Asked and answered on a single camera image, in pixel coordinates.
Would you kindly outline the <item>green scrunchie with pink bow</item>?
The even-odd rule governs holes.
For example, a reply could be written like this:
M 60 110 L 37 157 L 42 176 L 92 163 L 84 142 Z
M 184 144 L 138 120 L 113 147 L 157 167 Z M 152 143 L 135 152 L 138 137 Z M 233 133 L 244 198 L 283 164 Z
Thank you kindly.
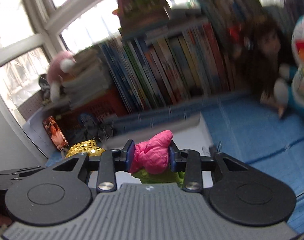
M 182 187 L 185 172 L 172 172 L 169 166 L 172 139 L 172 132 L 165 130 L 136 144 L 129 173 L 143 184 L 176 183 Z

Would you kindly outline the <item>gold sequin bow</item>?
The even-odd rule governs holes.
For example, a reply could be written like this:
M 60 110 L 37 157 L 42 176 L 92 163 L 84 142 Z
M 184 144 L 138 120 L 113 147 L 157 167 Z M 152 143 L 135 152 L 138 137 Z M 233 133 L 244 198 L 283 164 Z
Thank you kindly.
M 74 144 L 69 150 L 66 158 L 69 158 L 73 155 L 79 153 L 87 153 L 89 157 L 101 156 L 101 154 L 105 151 L 104 148 L 98 147 L 96 141 L 91 139 L 88 141 L 82 141 L 77 144 Z

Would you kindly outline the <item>white cardboard box tray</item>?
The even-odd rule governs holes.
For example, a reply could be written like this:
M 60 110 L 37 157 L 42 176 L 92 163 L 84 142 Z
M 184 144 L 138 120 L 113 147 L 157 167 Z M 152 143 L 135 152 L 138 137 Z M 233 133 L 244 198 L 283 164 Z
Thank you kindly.
M 102 148 L 106 150 L 123 148 L 128 140 L 133 140 L 135 144 L 139 144 L 140 142 L 150 140 L 160 133 L 172 133 L 172 140 L 177 148 L 180 150 L 195 150 L 200 155 L 209 156 L 209 149 L 214 145 L 206 121 L 202 114 L 198 113 L 186 119 L 170 121 L 165 124 L 156 125 L 153 128 L 144 128 L 118 135 L 105 141 Z

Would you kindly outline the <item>miniature black bicycle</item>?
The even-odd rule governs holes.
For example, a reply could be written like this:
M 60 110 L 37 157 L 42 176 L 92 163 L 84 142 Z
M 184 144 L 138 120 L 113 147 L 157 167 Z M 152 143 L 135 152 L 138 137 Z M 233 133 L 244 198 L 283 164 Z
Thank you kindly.
M 81 124 L 83 126 L 83 135 L 85 140 L 104 142 L 112 138 L 115 134 L 115 130 L 110 124 L 106 124 L 101 121 L 83 121 Z

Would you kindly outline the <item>red plastic crate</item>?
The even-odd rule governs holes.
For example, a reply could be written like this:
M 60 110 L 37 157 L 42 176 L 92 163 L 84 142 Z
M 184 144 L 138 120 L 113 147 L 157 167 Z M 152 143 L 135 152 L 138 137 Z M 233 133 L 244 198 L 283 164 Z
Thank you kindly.
M 116 88 L 108 89 L 103 95 L 85 105 L 56 115 L 57 124 L 64 135 L 81 129 L 79 120 L 81 114 L 90 114 L 93 118 L 101 121 L 109 116 L 127 115 L 128 111 L 118 90 Z

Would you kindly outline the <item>smartphone with lit screen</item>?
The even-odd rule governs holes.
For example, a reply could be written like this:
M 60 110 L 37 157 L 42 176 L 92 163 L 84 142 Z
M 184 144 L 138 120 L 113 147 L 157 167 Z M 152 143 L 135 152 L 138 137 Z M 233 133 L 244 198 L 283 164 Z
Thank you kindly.
M 53 116 L 46 118 L 43 126 L 58 151 L 62 151 L 69 145 Z

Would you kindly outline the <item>stack of flat books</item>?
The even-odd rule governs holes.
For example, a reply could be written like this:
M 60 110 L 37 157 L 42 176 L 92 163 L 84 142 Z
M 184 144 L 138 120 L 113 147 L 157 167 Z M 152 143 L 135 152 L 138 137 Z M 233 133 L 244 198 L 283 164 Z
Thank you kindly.
M 87 48 L 74 55 L 72 77 L 62 84 L 70 109 L 76 109 L 102 96 L 112 87 L 112 77 L 104 55 L 98 48 Z

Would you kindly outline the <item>pink white mushroom plush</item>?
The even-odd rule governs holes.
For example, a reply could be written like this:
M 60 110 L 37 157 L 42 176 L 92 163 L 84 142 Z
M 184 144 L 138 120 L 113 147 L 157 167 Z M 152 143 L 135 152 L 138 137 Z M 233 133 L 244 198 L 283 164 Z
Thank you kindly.
M 76 64 L 71 51 L 60 51 L 51 61 L 46 75 L 50 86 L 50 100 L 57 102 L 61 97 L 61 85 Z

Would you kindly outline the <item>row of upright books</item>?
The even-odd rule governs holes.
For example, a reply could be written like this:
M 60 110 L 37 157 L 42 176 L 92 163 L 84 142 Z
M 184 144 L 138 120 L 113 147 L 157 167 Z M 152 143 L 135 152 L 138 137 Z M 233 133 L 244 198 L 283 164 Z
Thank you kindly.
M 158 109 L 245 88 L 234 58 L 242 25 L 199 17 L 100 45 L 125 109 Z

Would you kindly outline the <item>triangular diorama house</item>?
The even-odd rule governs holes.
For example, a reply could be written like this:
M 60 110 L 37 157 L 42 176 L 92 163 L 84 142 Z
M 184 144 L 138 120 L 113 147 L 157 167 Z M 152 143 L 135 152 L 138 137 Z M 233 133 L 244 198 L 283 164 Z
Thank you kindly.
M 169 20 L 169 4 L 166 0 L 117 0 L 123 38 L 163 24 Z

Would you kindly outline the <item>blue Doraemon plush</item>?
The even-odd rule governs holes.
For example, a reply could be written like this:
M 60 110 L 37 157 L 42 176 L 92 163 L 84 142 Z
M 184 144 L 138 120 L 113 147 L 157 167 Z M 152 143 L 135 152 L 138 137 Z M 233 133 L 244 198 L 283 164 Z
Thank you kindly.
M 295 25 L 291 48 L 297 67 L 280 66 L 274 97 L 279 106 L 290 107 L 304 118 L 304 15 Z

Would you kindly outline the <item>brown haired doll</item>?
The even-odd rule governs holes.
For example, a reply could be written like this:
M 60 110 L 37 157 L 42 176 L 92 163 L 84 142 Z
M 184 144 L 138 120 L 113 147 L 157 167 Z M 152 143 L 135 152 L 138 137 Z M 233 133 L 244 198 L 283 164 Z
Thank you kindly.
M 247 21 L 240 31 L 241 52 L 235 66 L 252 95 L 262 104 L 279 108 L 273 95 L 279 68 L 294 65 L 291 45 L 270 17 Z

